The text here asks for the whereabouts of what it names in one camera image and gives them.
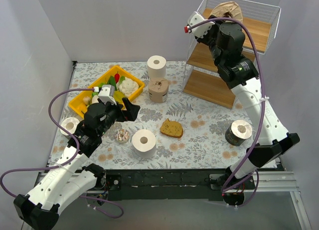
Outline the brown roll with label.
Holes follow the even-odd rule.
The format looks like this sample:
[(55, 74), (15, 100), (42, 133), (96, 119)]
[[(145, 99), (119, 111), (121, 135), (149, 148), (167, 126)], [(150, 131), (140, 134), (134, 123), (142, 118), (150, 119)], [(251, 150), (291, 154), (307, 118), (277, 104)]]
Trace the brown roll with label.
[(149, 81), (149, 97), (152, 102), (164, 103), (168, 96), (168, 80), (165, 78), (151, 78)]

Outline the white paper towel roll front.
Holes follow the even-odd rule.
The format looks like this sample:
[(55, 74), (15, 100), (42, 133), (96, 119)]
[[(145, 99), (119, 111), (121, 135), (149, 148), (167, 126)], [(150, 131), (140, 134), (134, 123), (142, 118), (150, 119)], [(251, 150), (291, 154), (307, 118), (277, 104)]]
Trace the white paper towel roll front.
[(135, 153), (144, 159), (152, 158), (156, 153), (156, 137), (147, 129), (138, 130), (132, 137)]

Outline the white paper towel roll back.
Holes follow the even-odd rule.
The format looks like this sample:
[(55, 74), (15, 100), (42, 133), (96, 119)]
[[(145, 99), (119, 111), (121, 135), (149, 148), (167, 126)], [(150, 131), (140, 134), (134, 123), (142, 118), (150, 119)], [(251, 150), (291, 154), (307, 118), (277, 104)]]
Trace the white paper towel roll back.
[(153, 55), (147, 60), (148, 76), (152, 78), (165, 78), (166, 59), (159, 55)]

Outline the white paper towel roll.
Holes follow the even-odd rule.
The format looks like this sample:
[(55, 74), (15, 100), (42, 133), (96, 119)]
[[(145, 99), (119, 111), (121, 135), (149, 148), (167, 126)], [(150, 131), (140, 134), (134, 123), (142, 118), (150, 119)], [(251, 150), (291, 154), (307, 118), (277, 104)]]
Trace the white paper towel roll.
[(152, 78), (165, 78), (166, 59), (159, 55), (153, 55), (147, 60), (148, 76)]
[(144, 159), (152, 158), (156, 153), (156, 137), (147, 129), (138, 130), (132, 137), (135, 153)]

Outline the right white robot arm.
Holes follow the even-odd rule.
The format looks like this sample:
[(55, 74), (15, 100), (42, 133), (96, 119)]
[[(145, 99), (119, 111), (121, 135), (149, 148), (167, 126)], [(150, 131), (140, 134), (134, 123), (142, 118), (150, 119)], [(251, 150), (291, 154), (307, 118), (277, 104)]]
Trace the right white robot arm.
[(300, 137), (290, 133), (275, 114), (265, 95), (261, 66), (243, 55), (245, 38), (252, 36), (240, 21), (211, 15), (190, 25), (188, 31), (209, 47), (217, 73), (239, 99), (256, 130), (246, 155), (215, 180), (224, 191), (236, 189), (258, 168), (299, 143)]

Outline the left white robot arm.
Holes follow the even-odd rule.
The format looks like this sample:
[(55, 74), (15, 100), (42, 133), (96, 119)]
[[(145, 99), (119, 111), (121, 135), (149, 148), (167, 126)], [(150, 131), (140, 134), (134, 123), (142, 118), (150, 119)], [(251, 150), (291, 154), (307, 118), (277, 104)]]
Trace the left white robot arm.
[(123, 104), (98, 101), (89, 106), (74, 138), (68, 141), (60, 159), (45, 177), (26, 195), (18, 195), (13, 204), (18, 216), (35, 230), (52, 229), (63, 210), (85, 191), (101, 190), (106, 184), (105, 170), (90, 164), (70, 180), (102, 143), (102, 136), (115, 122), (135, 121), (140, 110), (128, 98)]

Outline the brown roll with drawing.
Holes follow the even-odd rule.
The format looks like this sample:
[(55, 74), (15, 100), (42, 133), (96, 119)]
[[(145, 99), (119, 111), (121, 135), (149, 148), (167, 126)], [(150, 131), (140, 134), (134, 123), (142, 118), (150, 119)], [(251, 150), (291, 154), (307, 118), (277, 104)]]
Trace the brown roll with drawing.
[(210, 13), (214, 17), (228, 17), (243, 22), (243, 12), (239, 4), (228, 1), (218, 4)]

